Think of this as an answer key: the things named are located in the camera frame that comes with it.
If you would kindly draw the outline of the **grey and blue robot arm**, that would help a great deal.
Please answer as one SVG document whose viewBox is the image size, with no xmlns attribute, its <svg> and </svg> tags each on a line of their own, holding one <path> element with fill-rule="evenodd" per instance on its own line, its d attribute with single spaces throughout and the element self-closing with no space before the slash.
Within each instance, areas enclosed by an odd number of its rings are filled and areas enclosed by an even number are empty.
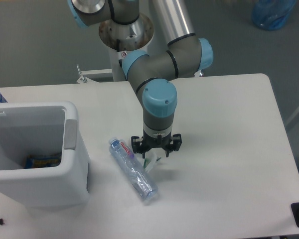
<svg viewBox="0 0 299 239">
<path fill-rule="evenodd" d="M 143 47 L 154 30 L 145 25 L 137 0 L 70 0 L 68 6 L 80 27 L 99 24 L 99 36 L 117 53 L 118 68 L 143 108 L 143 136 L 131 138 L 134 153 L 162 148 L 178 151 L 180 134 L 172 133 L 177 92 L 174 79 L 193 75 L 213 62 L 209 42 L 196 36 L 185 2 L 155 0 L 167 50 L 149 56 Z"/>
</svg>

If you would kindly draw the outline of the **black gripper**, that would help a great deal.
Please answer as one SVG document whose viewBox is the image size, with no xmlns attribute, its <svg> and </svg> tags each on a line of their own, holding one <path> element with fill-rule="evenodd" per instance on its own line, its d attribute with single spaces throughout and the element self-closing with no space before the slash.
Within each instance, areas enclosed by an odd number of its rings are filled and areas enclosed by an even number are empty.
<svg viewBox="0 0 299 239">
<path fill-rule="evenodd" d="M 145 159 L 146 152 L 153 148 L 162 148 L 165 151 L 165 156 L 169 157 L 171 152 L 179 151 L 182 145 L 181 134 L 159 134 L 157 136 L 150 136 L 145 131 L 143 137 L 138 136 L 131 137 L 132 150 L 136 154 L 141 154 L 142 158 Z"/>
</svg>

